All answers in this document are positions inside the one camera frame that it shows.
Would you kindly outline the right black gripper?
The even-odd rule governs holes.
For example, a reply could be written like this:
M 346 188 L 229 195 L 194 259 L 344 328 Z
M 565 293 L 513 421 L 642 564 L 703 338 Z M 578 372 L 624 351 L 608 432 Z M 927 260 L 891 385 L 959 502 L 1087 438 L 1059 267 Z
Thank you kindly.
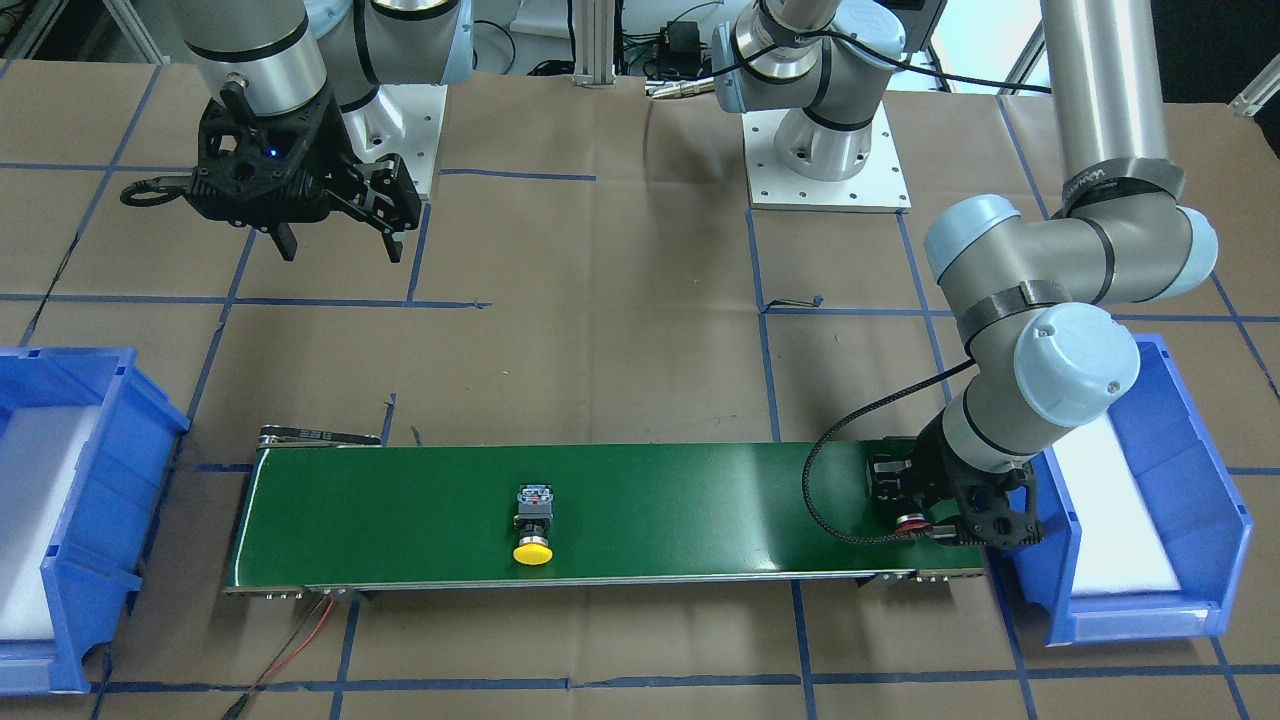
M 399 263 L 402 234 L 419 228 L 422 201 L 396 152 L 351 164 L 351 142 L 330 86 L 305 105 L 248 126 L 212 100 L 198 122 L 198 159 L 188 202 L 209 220 L 268 228 L 285 263 L 298 241 L 292 222 L 314 223 L 333 210 L 372 227 Z

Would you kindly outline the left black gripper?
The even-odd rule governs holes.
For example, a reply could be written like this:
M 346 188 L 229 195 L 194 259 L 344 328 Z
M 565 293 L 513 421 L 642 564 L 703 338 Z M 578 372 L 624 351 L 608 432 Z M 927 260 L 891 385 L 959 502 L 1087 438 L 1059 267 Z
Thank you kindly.
M 906 516 L 955 500 L 950 470 L 959 461 L 945 438 L 943 414 L 938 413 L 916 437 L 910 460 L 873 455 L 869 461 L 868 493 L 881 516 Z M 982 546 L 986 542 L 956 523 L 932 524 L 928 537 L 948 546 Z

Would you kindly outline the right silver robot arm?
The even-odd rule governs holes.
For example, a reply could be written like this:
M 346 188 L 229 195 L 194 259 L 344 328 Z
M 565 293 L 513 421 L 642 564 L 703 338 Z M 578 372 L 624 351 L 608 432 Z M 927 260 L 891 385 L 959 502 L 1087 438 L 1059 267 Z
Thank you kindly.
M 470 3 L 174 1 L 172 13 L 210 99 L 189 178 L 163 192 L 268 234 L 288 261 L 293 225 L 340 213 L 398 263 L 425 188 L 390 88 L 470 77 Z

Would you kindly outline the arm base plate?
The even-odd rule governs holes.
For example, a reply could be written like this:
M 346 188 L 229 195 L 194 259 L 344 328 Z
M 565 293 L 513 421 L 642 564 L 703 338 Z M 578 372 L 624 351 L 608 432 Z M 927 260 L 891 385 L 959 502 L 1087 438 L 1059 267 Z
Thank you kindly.
M 424 200 L 433 196 L 447 91 L 436 85 L 383 85 L 369 102 L 343 114 L 355 151 L 365 161 L 399 155 Z
M 795 110 L 741 115 L 750 206 L 759 210 L 901 213 L 913 206 L 884 106 L 849 141 L 803 131 Z

